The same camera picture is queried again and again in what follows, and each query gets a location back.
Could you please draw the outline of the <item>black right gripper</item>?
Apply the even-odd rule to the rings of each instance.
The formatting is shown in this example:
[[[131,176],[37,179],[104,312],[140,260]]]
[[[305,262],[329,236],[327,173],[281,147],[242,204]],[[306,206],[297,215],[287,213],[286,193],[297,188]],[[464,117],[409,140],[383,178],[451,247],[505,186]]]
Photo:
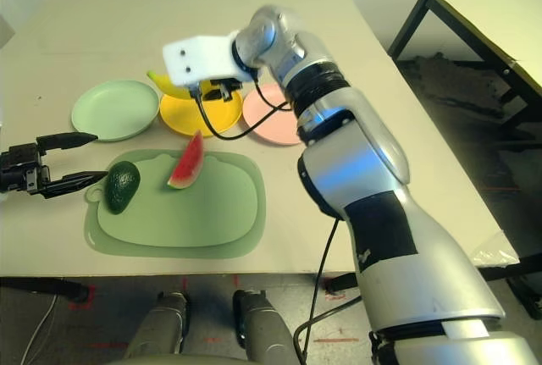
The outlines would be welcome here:
[[[200,83],[201,100],[228,102],[232,100],[233,92],[241,88],[242,83],[236,79],[205,80]]]

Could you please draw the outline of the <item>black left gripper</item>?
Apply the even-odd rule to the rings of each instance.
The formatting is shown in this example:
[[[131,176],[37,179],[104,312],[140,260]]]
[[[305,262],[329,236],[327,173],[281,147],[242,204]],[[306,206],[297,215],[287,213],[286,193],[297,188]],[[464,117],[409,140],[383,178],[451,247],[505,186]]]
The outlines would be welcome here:
[[[41,158],[53,149],[70,149],[96,141],[97,135],[68,132],[36,138],[36,143],[12,146],[1,153],[1,192],[26,191],[54,198],[80,191],[107,176],[106,171],[85,171],[49,181],[48,167]]]

